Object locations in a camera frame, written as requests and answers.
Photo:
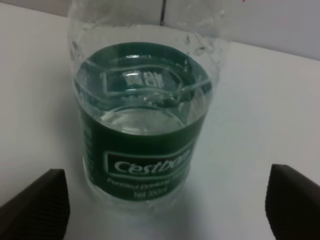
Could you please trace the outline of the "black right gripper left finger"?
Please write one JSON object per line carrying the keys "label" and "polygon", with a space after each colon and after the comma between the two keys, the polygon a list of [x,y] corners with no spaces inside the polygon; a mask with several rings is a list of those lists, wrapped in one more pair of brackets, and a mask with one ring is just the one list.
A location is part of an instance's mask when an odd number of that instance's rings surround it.
{"label": "black right gripper left finger", "polygon": [[0,207],[0,238],[62,240],[70,213],[65,171],[49,169]]}

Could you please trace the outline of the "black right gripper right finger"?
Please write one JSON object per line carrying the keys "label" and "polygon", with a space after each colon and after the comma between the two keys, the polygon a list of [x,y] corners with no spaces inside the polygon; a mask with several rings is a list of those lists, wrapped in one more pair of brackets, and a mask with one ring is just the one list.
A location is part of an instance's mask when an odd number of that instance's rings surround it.
{"label": "black right gripper right finger", "polygon": [[277,240],[320,238],[320,186],[285,164],[273,164],[265,214]]}

